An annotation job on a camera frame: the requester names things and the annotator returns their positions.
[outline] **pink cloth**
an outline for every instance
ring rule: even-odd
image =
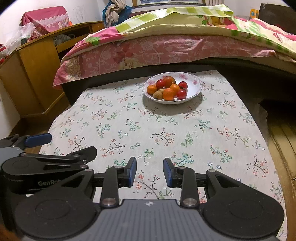
[[[79,42],[82,48],[89,46]],[[107,43],[70,57],[62,63],[53,86],[135,67],[191,62],[208,57],[278,56],[274,50],[224,36],[154,35]]]
[[[48,7],[24,13],[22,25],[32,22],[42,35],[70,26],[69,16],[62,6]]]

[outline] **white wall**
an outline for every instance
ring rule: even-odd
[[[73,24],[100,21],[102,11],[98,8],[98,1],[106,2],[106,0],[17,0],[0,16],[0,43],[5,44],[16,32],[24,12],[40,8],[63,6]]]
[[[20,115],[0,80],[0,139],[7,137],[19,120]]]
[[[259,10],[261,3],[287,6],[282,0],[224,0],[224,4],[227,5],[235,15],[240,16],[250,16],[251,9]]]

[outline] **orange object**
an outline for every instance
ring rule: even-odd
[[[165,81],[166,88],[169,88],[172,84],[176,83],[175,79],[171,76],[166,76],[163,78],[163,80]]]
[[[153,95],[157,91],[156,85],[149,85],[147,87],[148,94]]]
[[[177,84],[172,84],[170,86],[170,89],[172,89],[175,92],[175,95],[176,95],[177,92],[180,90],[180,87]]]
[[[169,101],[174,100],[174,96],[175,96],[175,92],[171,88],[165,89],[163,92],[163,98],[165,100],[169,100]]]

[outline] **bowl of fruit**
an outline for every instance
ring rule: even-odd
[[[162,104],[180,104],[202,91],[201,80],[183,72],[167,72],[149,78],[142,86],[143,94]]]

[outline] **shelf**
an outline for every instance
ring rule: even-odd
[[[68,40],[64,43],[61,43],[61,44],[58,44],[56,46],[57,48],[57,52],[60,53],[68,48],[71,48],[73,47],[75,44],[77,44],[79,41],[83,40],[86,36],[88,36],[89,34],[85,34],[85,35],[82,35],[82,36],[79,36],[79,37],[76,37],[76,38],[73,38],[71,40]]]

